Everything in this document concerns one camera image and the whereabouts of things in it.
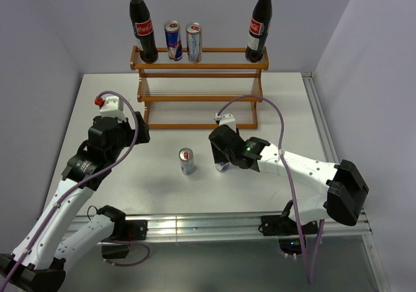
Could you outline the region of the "silver energy can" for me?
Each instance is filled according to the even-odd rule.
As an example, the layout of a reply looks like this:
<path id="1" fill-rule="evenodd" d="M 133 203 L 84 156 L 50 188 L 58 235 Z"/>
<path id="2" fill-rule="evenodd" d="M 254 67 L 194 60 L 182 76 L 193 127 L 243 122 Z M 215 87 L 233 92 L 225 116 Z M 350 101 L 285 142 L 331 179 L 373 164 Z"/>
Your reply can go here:
<path id="1" fill-rule="evenodd" d="M 198 63 L 202 59 L 202 27 L 199 23 L 191 22 L 186 26 L 188 60 Z"/>
<path id="2" fill-rule="evenodd" d="M 179 151 L 179 160 L 181 164 L 181 171 L 188 176 L 194 173 L 194 153 L 190 148 L 182 148 Z"/>

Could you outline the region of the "cola glass bottle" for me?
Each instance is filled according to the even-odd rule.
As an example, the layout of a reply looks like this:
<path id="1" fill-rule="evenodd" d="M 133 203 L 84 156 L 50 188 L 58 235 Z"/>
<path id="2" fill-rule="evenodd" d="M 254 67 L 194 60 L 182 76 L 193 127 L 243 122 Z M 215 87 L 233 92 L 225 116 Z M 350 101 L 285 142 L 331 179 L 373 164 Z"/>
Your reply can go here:
<path id="1" fill-rule="evenodd" d="M 245 57 L 249 62 L 259 62 L 263 58 L 271 19 L 272 0 L 258 0 L 252 13 L 245 51 Z"/>
<path id="2" fill-rule="evenodd" d="M 155 35 L 150 12 L 144 0 L 130 0 L 129 16 L 134 36 L 140 50 L 140 58 L 148 64 L 157 61 L 159 54 L 155 45 Z"/>

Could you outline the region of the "blue energy can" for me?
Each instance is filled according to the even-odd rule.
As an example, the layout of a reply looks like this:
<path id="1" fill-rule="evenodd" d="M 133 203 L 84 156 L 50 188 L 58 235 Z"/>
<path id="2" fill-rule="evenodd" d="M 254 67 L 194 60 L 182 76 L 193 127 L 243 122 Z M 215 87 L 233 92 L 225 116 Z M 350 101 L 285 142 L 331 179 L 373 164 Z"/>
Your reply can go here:
<path id="1" fill-rule="evenodd" d="M 183 48 L 181 43 L 180 24 L 177 21 L 167 21 L 164 24 L 166 46 L 170 59 L 178 61 L 182 59 Z"/>

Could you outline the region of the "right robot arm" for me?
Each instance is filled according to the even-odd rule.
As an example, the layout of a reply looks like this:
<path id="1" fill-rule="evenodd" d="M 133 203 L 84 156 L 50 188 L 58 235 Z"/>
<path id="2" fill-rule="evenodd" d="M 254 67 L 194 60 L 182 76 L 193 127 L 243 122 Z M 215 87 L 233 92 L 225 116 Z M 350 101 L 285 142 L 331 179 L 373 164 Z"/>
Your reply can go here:
<path id="1" fill-rule="evenodd" d="M 339 164 L 312 160 L 279 150 L 267 140 L 251 137 L 243 140 L 227 125 L 218 126 L 209 135 L 216 162 L 230 162 L 241 169 L 287 176 L 315 192 L 305 200 L 290 200 L 280 215 L 261 219 L 265 236 L 318 232 L 316 223 L 332 219 L 344 226 L 355 226 L 369 193 L 368 185 L 356 165 L 342 160 Z"/>

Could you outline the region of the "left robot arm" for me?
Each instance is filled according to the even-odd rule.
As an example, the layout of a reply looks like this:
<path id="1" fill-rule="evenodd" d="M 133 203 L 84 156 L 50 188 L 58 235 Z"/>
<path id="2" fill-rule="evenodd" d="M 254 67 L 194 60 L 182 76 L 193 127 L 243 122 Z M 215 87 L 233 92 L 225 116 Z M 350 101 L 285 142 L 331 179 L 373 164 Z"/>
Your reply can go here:
<path id="1" fill-rule="evenodd" d="M 126 214 L 112 206 L 97 210 L 92 220 L 64 239 L 73 219 L 112 169 L 133 146 L 150 141 L 149 127 L 140 112 L 135 127 L 120 114 L 93 119 L 88 138 L 68 160 L 54 197 L 33 229 L 8 254 L 1 254 L 5 284 L 24 291 L 58 291 L 77 260 L 103 240 L 127 238 Z"/>

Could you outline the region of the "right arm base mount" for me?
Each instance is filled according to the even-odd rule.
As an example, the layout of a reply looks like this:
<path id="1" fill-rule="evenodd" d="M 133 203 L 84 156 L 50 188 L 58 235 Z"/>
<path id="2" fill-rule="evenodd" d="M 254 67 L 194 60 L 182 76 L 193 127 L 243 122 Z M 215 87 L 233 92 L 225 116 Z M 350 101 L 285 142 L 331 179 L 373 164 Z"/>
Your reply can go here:
<path id="1" fill-rule="evenodd" d="M 302 253 L 300 237 L 296 223 L 282 215 L 263 215 L 258 231 L 265 237 L 278 237 L 280 250 L 288 256 Z"/>

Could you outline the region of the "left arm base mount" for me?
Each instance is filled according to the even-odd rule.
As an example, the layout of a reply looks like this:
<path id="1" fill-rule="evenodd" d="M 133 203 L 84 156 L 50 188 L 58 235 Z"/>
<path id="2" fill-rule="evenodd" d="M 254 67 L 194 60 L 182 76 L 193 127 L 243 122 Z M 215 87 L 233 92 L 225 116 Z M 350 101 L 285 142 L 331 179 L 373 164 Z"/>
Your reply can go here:
<path id="1" fill-rule="evenodd" d="M 101 256 L 104 259 L 125 259 L 133 251 L 132 245 L 116 244 L 115 241 L 133 242 L 146 239 L 148 221 L 127 220 L 123 229 L 106 238 L 101 246 Z"/>

